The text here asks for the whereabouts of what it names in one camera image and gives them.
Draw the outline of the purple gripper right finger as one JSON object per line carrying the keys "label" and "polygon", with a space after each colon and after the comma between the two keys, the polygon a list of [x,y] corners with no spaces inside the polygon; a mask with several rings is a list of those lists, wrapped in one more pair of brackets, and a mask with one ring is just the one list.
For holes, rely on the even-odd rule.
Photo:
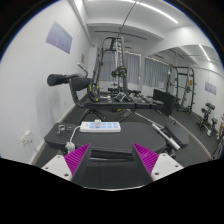
{"label": "purple gripper right finger", "polygon": [[167,153],[157,154],[137,143],[132,144],[132,154],[144,173],[147,173],[153,181],[183,169],[183,166]]}

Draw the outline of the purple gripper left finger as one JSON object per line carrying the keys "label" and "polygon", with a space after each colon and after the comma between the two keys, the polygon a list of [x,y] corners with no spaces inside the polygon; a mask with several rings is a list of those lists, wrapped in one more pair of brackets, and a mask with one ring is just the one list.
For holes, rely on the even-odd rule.
{"label": "purple gripper left finger", "polygon": [[91,145],[86,144],[65,156],[54,156],[42,169],[65,180],[80,182],[90,155]]}

